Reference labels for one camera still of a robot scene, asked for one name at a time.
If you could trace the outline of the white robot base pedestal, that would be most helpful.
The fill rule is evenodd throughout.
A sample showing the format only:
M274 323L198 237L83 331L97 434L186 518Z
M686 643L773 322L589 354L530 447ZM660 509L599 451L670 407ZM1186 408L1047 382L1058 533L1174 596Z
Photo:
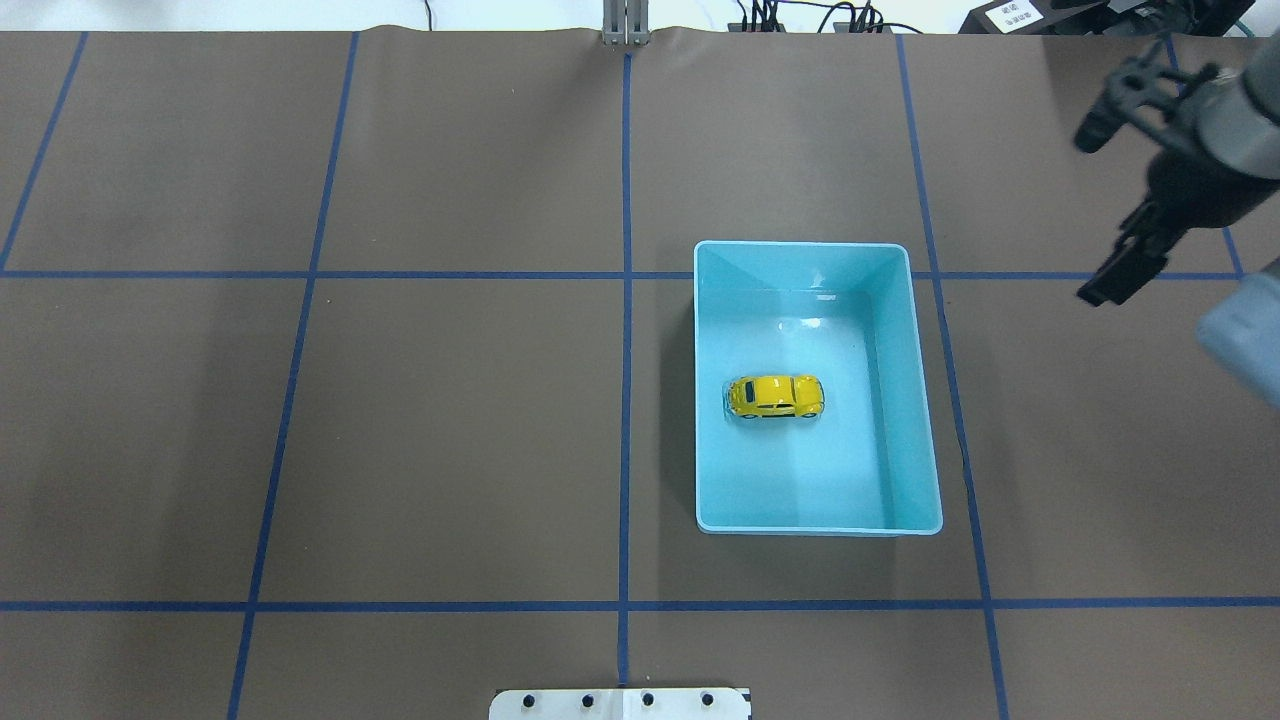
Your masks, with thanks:
M753 719L749 689L564 688L498 692L489 719Z

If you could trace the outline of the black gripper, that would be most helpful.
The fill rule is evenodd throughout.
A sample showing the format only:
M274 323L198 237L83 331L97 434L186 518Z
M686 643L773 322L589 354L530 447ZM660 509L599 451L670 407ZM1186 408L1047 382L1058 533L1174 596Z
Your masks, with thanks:
M1190 229L1221 228L1271 197L1271 114L1251 95L1183 100L1187 74L1149 56L1111 70L1076 127L1078 151L1098 152L1125 126L1161 151L1147 170L1148 191L1119 225L1112 252L1076 290L1098 307L1123 305L1155 279Z

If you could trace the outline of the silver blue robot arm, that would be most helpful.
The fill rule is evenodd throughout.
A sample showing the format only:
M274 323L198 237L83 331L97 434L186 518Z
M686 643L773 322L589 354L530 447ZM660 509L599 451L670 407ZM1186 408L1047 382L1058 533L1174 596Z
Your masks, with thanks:
M1111 70L1074 136L1078 150L1096 152L1130 126L1158 147L1142 200L1076 291L1094 307L1121 305L1160 275L1189 231L1233 225L1277 192L1277 40L1236 72L1180 70L1161 50Z

